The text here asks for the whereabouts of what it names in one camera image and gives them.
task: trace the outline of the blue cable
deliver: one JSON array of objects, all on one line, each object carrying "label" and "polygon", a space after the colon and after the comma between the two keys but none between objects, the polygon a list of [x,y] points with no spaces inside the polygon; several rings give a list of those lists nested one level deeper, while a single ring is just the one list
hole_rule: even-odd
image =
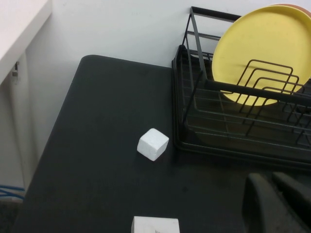
[{"label": "blue cable", "polygon": [[8,185],[1,185],[1,184],[0,184],[0,188],[7,188],[7,189],[12,189],[12,190],[17,190],[17,191],[25,191],[24,188],[8,186]]},{"label": "blue cable", "polygon": [[15,193],[11,193],[5,190],[2,190],[1,188],[5,188],[5,189],[11,189],[11,190],[17,190],[17,191],[25,191],[24,188],[20,188],[20,187],[13,187],[13,186],[8,186],[8,185],[0,185],[0,193],[4,193],[4,194],[0,194],[0,197],[15,197],[15,198],[20,198],[22,200],[24,200],[25,198],[21,195],[15,194]]},{"label": "blue cable", "polygon": [[0,189],[0,193],[5,193],[8,197],[15,197],[15,198],[20,198],[22,200],[24,200],[25,198],[21,195],[18,195],[18,194],[15,194],[15,193],[11,193],[11,192],[8,192],[8,191],[4,191],[2,189]]}]

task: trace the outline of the wire dish rack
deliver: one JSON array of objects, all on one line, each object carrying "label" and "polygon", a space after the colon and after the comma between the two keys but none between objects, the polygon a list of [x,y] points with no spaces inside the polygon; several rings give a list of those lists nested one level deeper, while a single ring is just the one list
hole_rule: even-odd
[{"label": "wire dish rack", "polygon": [[[220,37],[198,32],[197,15],[229,22],[240,17],[197,7],[190,9],[183,43],[172,61],[175,145],[182,150],[311,169],[310,80],[302,86],[292,67],[254,59],[245,64],[236,85],[214,81],[213,53],[202,51],[200,38]],[[193,31],[189,31],[190,21]],[[189,36],[195,37],[196,50],[190,49]],[[245,71],[254,64],[269,64],[271,69],[255,68],[245,77]],[[273,67],[284,67],[288,72]],[[260,79],[249,86],[256,70],[265,72],[260,79],[281,82],[283,88],[257,89]],[[288,78],[275,79],[270,75],[275,73]],[[226,97],[236,93],[236,101]],[[240,98],[245,100],[242,104],[237,103]],[[250,98],[253,105],[246,105]],[[275,103],[256,106],[260,99],[264,104]]]}]

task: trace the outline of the black table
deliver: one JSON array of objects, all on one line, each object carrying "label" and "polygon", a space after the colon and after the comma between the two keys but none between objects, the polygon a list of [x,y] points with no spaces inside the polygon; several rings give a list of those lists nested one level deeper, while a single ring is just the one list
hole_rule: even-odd
[{"label": "black table", "polygon": [[[247,174],[174,148],[170,68],[84,57],[31,182],[14,232],[130,232],[133,216],[178,218],[183,233],[242,232]],[[156,128],[155,162],[136,151]]]}]

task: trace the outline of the white cube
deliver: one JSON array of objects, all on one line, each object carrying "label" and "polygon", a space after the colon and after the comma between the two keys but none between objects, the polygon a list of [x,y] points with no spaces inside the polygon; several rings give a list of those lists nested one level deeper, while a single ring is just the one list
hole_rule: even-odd
[{"label": "white cube", "polygon": [[137,151],[148,159],[156,160],[166,149],[169,138],[156,129],[150,129],[139,140]]},{"label": "white cube", "polygon": [[179,233],[177,218],[135,216],[131,233]]}]

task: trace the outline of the yellow plate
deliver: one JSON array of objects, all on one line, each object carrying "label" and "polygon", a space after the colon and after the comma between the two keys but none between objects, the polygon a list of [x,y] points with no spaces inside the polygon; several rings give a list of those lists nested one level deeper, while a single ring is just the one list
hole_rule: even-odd
[{"label": "yellow plate", "polygon": [[[257,59],[289,66],[293,75],[299,77],[298,83],[304,85],[311,76],[311,18],[303,11],[284,5],[273,5],[255,10],[232,24],[220,39],[214,53],[212,72],[215,81],[238,84],[248,62]],[[280,92],[285,83],[261,77],[295,83],[297,77],[289,77],[263,71],[290,73],[288,67],[279,67],[261,62],[251,62],[241,78],[239,85]],[[301,87],[287,84],[285,90],[298,91]],[[238,93],[225,93],[232,101],[256,106],[275,103]]]}]

